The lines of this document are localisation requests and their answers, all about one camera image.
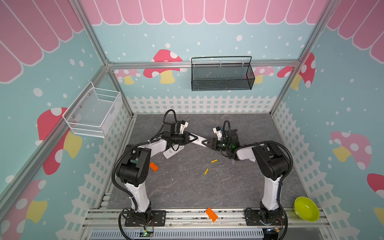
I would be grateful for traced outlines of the large white remote control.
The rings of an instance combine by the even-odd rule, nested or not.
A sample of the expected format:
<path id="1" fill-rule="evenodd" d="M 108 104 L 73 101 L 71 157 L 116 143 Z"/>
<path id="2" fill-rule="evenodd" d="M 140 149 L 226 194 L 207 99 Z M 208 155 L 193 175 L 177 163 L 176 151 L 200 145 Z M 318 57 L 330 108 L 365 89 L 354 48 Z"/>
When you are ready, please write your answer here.
<path id="1" fill-rule="evenodd" d="M 166 159 L 170 159 L 171 157 L 181 152 L 184 148 L 185 146 L 180 146 L 177 150 L 174 150 L 173 148 L 169 148 L 168 150 L 163 152 L 163 155 Z"/>

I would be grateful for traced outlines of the small white remote control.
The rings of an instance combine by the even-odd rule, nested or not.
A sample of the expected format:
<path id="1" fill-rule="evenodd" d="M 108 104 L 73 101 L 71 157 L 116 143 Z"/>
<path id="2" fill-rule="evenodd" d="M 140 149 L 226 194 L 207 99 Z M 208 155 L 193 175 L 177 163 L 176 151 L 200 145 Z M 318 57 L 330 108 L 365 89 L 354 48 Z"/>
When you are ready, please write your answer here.
<path id="1" fill-rule="evenodd" d="M 201 136 L 198 136 L 199 137 L 199 139 L 198 139 L 198 146 L 201 146 L 201 147 L 205 147 L 203 144 L 202 144 L 202 140 L 205 140 L 206 138 L 203 138 L 203 137 L 201 137 Z"/>

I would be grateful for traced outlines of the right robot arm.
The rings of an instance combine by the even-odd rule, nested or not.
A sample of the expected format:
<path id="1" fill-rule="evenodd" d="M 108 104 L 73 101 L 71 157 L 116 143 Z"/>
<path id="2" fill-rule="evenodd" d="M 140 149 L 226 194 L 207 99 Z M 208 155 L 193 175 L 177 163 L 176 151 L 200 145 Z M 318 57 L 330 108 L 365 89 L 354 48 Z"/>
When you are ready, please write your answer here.
<path id="1" fill-rule="evenodd" d="M 237 130 L 232 130 L 229 121 L 223 127 L 214 128 L 215 138 L 201 140 L 203 146 L 222 152 L 234 161 L 250 160 L 258 164 L 264 175 L 264 195 L 258 211 L 247 209 L 245 216 L 254 222 L 268 226 L 279 221 L 286 211 L 281 204 L 281 192 L 284 179 L 293 168 L 293 157 L 290 151 L 275 141 L 240 145 Z"/>

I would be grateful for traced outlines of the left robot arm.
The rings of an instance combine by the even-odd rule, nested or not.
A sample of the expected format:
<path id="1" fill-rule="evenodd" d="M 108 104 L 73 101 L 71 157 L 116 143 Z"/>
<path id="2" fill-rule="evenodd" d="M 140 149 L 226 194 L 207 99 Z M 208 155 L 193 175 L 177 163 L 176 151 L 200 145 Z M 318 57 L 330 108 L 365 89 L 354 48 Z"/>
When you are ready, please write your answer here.
<path id="1" fill-rule="evenodd" d="M 126 145 L 111 176 L 114 187 L 126 193 L 131 200 L 131 207 L 122 211 L 122 218 L 144 228 L 154 223 L 145 184 L 151 169 L 151 157 L 165 153 L 166 159 L 169 159 L 185 145 L 196 142 L 199 137 L 185 131 L 187 126 L 188 123 L 179 121 L 176 111 L 170 109 L 163 117 L 161 128 L 152 138 L 143 143 Z"/>

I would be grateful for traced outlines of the orange toy brick on table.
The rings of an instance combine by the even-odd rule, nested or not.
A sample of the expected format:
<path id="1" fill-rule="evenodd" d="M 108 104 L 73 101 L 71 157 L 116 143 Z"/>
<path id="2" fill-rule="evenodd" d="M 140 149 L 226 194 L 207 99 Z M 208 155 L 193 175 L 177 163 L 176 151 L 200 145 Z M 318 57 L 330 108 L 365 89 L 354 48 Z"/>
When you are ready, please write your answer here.
<path id="1" fill-rule="evenodd" d="M 150 163 L 150 168 L 154 171 L 157 172 L 159 170 L 159 167 L 155 163 Z"/>

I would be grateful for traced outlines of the green plastic bowl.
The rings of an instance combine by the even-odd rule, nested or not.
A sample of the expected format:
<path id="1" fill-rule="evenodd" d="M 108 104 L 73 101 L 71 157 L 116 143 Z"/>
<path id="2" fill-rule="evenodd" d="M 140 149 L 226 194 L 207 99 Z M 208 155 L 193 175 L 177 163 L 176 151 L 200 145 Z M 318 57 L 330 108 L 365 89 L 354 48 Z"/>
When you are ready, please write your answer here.
<path id="1" fill-rule="evenodd" d="M 320 217 L 320 210 L 317 205 L 307 197 L 298 197 L 294 202 L 296 215 L 308 222 L 316 222 Z"/>

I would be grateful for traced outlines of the orange toy brick on rail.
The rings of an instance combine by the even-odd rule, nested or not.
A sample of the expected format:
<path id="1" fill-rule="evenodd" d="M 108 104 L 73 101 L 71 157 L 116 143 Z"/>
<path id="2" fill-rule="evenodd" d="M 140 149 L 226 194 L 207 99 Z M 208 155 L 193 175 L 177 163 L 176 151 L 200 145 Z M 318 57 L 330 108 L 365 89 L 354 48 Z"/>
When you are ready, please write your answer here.
<path id="1" fill-rule="evenodd" d="M 210 218 L 210 220 L 214 223 L 219 217 L 217 216 L 217 214 L 211 209 L 211 208 L 207 208 L 205 210 L 205 213 L 208 215 L 208 217 Z"/>

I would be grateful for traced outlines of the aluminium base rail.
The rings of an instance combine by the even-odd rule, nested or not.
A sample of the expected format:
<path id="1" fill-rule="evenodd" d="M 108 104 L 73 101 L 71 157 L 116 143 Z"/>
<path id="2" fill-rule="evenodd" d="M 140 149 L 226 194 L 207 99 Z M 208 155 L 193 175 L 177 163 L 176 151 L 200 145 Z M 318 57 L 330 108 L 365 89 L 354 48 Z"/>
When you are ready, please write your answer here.
<path id="1" fill-rule="evenodd" d="M 249 226 L 243 208 L 214 208 L 218 216 L 212 221 L 205 209 L 164 209 L 165 216 L 156 218 L 146 227 L 125 226 L 120 209 L 90 210 L 80 228 L 79 240 L 122 240 L 125 235 L 132 240 L 260 240 L 266 237 L 264 229 L 279 228 L 283 240 L 335 240 L 325 213 L 320 211 L 316 222 L 299 218 L 293 208 L 286 208 L 287 217 L 270 226 L 261 223 Z"/>

